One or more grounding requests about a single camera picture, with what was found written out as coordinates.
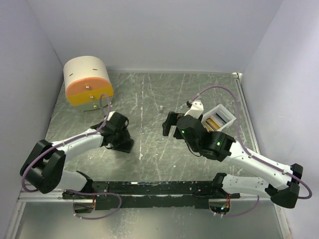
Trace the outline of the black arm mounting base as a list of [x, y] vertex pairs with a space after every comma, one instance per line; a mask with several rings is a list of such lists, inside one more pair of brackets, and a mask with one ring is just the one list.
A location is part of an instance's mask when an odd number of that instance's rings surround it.
[[119, 205], [117, 195], [122, 198], [122, 209], [194, 207], [209, 209], [209, 200], [227, 199], [221, 183], [213, 181], [168, 181], [168, 182], [93, 182], [93, 193], [103, 195], [78, 195], [69, 190], [62, 194], [65, 200], [88, 200], [95, 203], [96, 210], [115, 209]]

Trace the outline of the black leather card holder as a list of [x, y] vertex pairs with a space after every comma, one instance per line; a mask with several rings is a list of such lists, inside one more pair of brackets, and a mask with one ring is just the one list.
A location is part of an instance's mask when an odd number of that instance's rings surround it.
[[115, 134], [115, 139], [112, 142], [112, 145], [114, 150], [130, 153], [133, 149], [134, 143], [134, 140], [131, 138], [129, 131], [126, 128]]

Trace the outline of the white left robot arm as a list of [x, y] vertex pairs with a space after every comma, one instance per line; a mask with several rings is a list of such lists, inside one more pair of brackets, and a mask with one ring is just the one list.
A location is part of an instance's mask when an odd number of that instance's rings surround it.
[[93, 180], [81, 171], [66, 170], [65, 163], [100, 147], [130, 153], [134, 140], [129, 134], [128, 124], [126, 116], [110, 112], [101, 123], [81, 134], [55, 142], [38, 141], [20, 170], [23, 189], [42, 194], [64, 189], [75, 191], [82, 199], [89, 198], [93, 193]]

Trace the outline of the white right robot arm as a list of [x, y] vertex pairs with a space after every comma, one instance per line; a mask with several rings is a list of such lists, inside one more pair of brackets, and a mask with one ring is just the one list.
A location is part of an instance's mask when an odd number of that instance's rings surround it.
[[199, 119], [191, 115], [169, 112], [162, 123], [162, 134], [168, 136], [175, 126], [174, 138], [185, 141], [198, 157], [229, 163], [254, 174], [238, 177], [218, 173], [211, 186], [212, 194], [222, 198], [226, 194], [266, 196], [281, 207], [293, 209], [300, 192], [303, 167], [297, 163], [284, 165], [243, 148], [239, 141], [221, 131], [207, 131]]

